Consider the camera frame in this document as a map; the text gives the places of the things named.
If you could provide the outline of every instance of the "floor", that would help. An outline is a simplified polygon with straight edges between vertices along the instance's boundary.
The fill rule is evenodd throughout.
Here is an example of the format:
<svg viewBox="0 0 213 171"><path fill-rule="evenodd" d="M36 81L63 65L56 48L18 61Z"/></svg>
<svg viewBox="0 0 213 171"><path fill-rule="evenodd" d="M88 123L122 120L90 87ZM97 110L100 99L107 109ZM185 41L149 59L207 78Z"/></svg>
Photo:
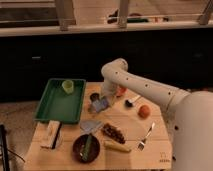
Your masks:
<svg viewBox="0 0 213 171"><path fill-rule="evenodd" d="M37 105L38 101L0 103L0 124L4 124L7 131L8 149L22 158L25 158L36 127L34 114ZM163 116L172 140L174 116L166 114ZM9 153L9 159L11 171L23 170L23 160L11 153Z"/></svg>

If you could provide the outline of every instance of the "green plastic tray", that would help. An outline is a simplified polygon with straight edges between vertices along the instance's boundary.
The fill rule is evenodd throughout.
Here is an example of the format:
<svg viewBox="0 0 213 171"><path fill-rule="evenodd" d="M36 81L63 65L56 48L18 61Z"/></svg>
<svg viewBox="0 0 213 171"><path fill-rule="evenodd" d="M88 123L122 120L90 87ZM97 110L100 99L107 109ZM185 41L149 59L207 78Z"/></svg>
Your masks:
<svg viewBox="0 0 213 171"><path fill-rule="evenodd" d="M65 124L76 124L80 120L86 81L83 79L69 79L74 82L74 91L67 94L62 88L66 79L52 78L48 80L35 120L48 122L60 121Z"/></svg>

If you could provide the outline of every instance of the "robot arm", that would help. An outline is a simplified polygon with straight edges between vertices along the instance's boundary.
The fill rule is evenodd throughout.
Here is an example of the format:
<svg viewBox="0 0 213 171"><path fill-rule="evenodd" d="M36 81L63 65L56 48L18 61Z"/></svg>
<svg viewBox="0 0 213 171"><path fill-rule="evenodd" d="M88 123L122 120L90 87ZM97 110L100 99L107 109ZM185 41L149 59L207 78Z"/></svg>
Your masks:
<svg viewBox="0 0 213 171"><path fill-rule="evenodd" d="M172 171L213 170L213 93L189 93L127 72L124 59L102 67L101 93L115 96L122 85L175 114Z"/></svg>
<svg viewBox="0 0 213 171"><path fill-rule="evenodd" d="M174 112L177 104L185 96L189 95L189 92L177 87L130 74L127 72L127 69L127 62L121 58L107 63L102 67L101 72L104 77L102 85L103 95L115 96L117 85L122 85L169 112Z"/></svg>

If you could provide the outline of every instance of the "cable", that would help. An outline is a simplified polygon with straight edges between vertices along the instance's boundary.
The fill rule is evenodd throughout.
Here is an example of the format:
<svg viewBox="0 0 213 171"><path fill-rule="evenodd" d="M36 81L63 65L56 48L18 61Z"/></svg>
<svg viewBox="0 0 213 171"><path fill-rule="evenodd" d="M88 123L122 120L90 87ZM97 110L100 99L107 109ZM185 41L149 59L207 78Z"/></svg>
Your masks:
<svg viewBox="0 0 213 171"><path fill-rule="evenodd" d="M19 156L18 154L16 154L15 152L13 152L12 150L8 149L7 148L7 151L9 151L10 153L12 153L13 155L15 155L16 157L20 158L24 163L25 163L25 160L23 157Z"/></svg>

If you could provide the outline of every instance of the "metal handle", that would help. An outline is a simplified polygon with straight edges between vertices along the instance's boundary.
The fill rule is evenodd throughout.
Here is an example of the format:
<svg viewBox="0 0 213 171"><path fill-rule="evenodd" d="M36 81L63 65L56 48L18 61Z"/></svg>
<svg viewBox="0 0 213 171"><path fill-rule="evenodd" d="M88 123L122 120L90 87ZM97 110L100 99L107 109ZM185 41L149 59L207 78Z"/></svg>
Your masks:
<svg viewBox="0 0 213 171"><path fill-rule="evenodd" d="M149 135L151 134L151 132L152 132L152 130L154 129L154 127L155 127L155 123L153 122L153 123L152 123L152 126L149 128L149 131L147 132L145 138L148 138L148 137L149 137Z"/></svg>

